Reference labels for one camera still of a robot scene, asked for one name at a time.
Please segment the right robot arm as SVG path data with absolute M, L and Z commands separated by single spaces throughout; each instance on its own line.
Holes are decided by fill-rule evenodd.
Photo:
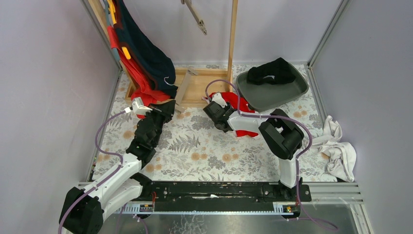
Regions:
M 262 136 L 270 151 L 279 158 L 280 183 L 288 188 L 297 184 L 296 155 L 302 147 L 303 131 L 284 111 L 276 109 L 271 115 L 237 111 L 229 103 L 209 103 L 203 111 L 214 126 L 223 131 L 248 131 Z

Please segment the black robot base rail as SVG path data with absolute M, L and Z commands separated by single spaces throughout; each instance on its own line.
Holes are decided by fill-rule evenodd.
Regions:
M 312 200 L 308 185 L 288 188 L 278 182 L 155 181 L 135 201 L 154 205 L 156 212 L 273 212 Z

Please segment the beige clip hanger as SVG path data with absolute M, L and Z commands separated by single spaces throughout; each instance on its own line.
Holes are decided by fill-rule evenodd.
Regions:
M 196 96 L 195 94 L 188 94 L 187 97 L 184 97 L 186 95 L 187 90 L 191 89 L 190 82 L 192 76 L 197 76 L 198 72 L 193 67 L 178 67 L 175 69 L 175 71 L 177 80 L 178 75 L 186 71 L 185 75 L 182 78 L 182 81 L 179 83 L 176 98 L 174 99 L 176 101 L 175 111 L 177 113 L 183 113 L 187 107 L 196 107 L 197 104 L 199 104 L 202 100 L 202 95 Z

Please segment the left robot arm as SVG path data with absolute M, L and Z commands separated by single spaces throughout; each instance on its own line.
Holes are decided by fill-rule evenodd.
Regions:
M 80 189 L 71 188 L 65 197 L 61 211 L 58 233 L 63 230 L 73 234 L 96 234 L 105 220 L 127 202 L 138 198 L 149 183 L 132 176 L 139 173 L 155 154 L 165 123 L 171 121 L 175 112 L 174 99 L 162 104 L 145 106 L 141 98 L 135 98 L 132 106 L 125 108 L 109 120 L 133 113 L 144 116 L 139 120 L 134 138 L 123 155 L 114 153 L 119 161 L 103 176 Z

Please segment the red white-trimmed underwear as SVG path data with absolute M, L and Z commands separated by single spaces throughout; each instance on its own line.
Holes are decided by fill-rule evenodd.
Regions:
M 214 93 L 208 96 L 208 104 L 212 102 L 211 97 L 213 94 Z M 248 108 L 248 103 L 244 98 L 239 97 L 237 94 L 231 92 L 223 92 L 221 93 L 221 95 L 224 100 L 226 102 L 229 102 L 232 108 L 235 109 L 235 112 L 231 114 L 228 120 L 230 127 L 233 129 L 232 132 L 235 133 L 235 136 L 249 136 L 256 138 L 259 135 L 258 127 L 263 122 L 263 120 L 253 120 L 252 118 L 244 116 L 245 114 L 256 114 L 256 112 Z

